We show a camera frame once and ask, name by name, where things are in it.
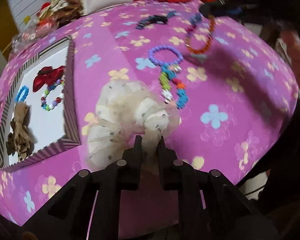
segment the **striped frame border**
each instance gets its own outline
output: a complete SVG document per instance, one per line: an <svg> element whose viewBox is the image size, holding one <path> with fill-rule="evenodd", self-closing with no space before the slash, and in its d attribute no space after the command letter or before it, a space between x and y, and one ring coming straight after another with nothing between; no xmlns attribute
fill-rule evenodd
<svg viewBox="0 0 300 240"><path fill-rule="evenodd" d="M24 70L29 68L33 63L39 60L46 53L55 49L57 46L61 45L64 42L70 42L68 46L67 59L66 59L66 73L65 73L65 83L71 85L64 86L64 130L65 135L58 139L56 142L51 143L48 146L38 150L35 153L32 153L30 156L25 159L18 161L9 166L3 166L3 153L5 147L4 134L5 129L7 128L7 117L8 111L11 106L11 102L13 102L13 94L15 88L18 84L20 76ZM78 132L78 124L75 112L75 102L74 102L74 87L73 87L73 57L74 57L74 43L72 41L71 36L66 36L61 40L53 43L46 49L40 51L38 54L30 58L27 62L25 62L22 67L18 70L12 85L10 87L3 112L2 118L0 122L0 170L4 170L7 172L16 171L24 166L30 165L32 163L36 163L45 158L51 157L60 152L69 150L73 147L80 145L80 137Z"/></svg>

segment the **table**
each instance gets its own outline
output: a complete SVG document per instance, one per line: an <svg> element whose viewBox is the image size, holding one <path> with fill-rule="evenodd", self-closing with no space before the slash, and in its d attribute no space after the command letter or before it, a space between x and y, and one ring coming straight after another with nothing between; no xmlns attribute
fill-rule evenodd
<svg viewBox="0 0 300 240"><path fill-rule="evenodd" d="M1 106L15 73L28 58L72 36L82 145L12 174L0 171L0 214L24 224L74 174L87 168L87 130L98 121L95 105L110 78L141 80L154 93L161 92L160 70L147 60L149 49L157 45L169 44L183 53L178 78L190 98L179 111L180 126L165 140L166 146L196 169L219 169L234 184L249 172L291 118L298 86L291 69L266 43L227 17L217 19L206 61L191 57L183 40L199 4L199 0L180 4L138 1L106 9L58 29L8 63L0 78ZM139 20L171 10L177 15L167 25L135 29ZM205 20L192 38L194 47L204 44L207 28ZM160 60L170 56L158 53ZM157 176L143 171L140 189L122 192L120 238L146 234L177 220L177 193L164 192Z"/></svg>

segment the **bead keychain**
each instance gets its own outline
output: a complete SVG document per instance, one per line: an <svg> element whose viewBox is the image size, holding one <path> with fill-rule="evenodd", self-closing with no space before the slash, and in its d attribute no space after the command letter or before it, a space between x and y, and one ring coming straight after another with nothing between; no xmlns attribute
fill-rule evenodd
<svg viewBox="0 0 300 240"><path fill-rule="evenodd" d="M23 101L25 101L26 100L26 97L28 96L28 94L29 94L29 88L27 87L27 86L23 86L20 90L19 90L19 92L18 92L18 94L17 94L17 96L16 96L16 102L23 102Z"/></svg>
<svg viewBox="0 0 300 240"><path fill-rule="evenodd" d="M188 50L193 53L193 54L204 54L207 52L207 50L210 48L212 44L212 33L215 28L215 18L212 15L209 15L209 20L210 20L210 27L209 27L209 34L208 34L208 41L207 43L201 48L201 49L193 49L190 46L190 36L191 34L195 31L197 28L197 25L199 22L201 22L202 16L200 13L196 13L194 17L190 19L191 26L188 27L187 29L187 34L186 34L186 39L185 39L185 44Z"/></svg>
<svg viewBox="0 0 300 240"><path fill-rule="evenodd" d="M160 60L156 60L154 58L154 52L163 49L170 50L175 55L177 55L178 58L172 62L162 62ZM183 60L183 56L181 55L181 53L172 46L157 46L149 51L149 60L153 64L159 65L161 67L159 80L163 90L161 95L165 98L165 102L167 104L174 103L173 96L171 94L171 86L169 85L169 82L172 81L177 87L177 95L179 96L179 99L177 102L175 102L175 105L177 106L177 108L182 109L188 102L189 97L187 96L185 91L186 86L182 83L181 80L176 78L176 73L181 71L181 68L179 66L179 63Z"/></svg>
<svg viewBox="0 0 300 240"><path fill-rule="evenodd" d="M58 79L53 85L48 86L47 89L44 91L42 98L41 98L41 107L44 110L50 111L50 110L54 109L59 103L61 103L61 100L63 100L64 95L63 95L63 92L61 92L61 94L55 100L53 100L50 105L48 105L46 102L46 98L50 94L50 91L54 90L60 84L62 86L65 85L64 77L62 77L62 79Z"/></svg>

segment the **red hair bow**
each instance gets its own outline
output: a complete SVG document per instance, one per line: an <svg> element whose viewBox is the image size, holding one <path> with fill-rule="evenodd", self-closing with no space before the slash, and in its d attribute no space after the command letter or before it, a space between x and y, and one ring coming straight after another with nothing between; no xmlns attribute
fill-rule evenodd
<svg viewBox="0 0 300 240"><path fill-rule="evenodd" d="M63 71L66 67L60 66L56 69L50 67L43 67L34 78L33 92L37 92L44 84L52 86L58 79L62 78Z"/></svg>

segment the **purple bead bracelet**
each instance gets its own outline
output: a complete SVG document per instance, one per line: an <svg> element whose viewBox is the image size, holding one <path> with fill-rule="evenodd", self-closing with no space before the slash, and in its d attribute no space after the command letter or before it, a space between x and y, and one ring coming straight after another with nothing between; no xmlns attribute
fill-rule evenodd
<svg viewBox="0 0 300 240"><path fill-rule="evenodd" d="M159 50L163 50L163 49L172 51L174 54L176 54L176 56L178 58L175 61L172 61L172 62L163 62L163 61L160 61L160 60L156 60L153 56L154 53L159 51ZM160 45L160 46L154 47L151 50L149 50L149 60L155 65L163 66L163 65L167 64L167 65L170 66L170 65L174 65L174 64L178 65L183 60L183 56L181 55L181 53L178 50L176 50L172 46Z"/></svg>

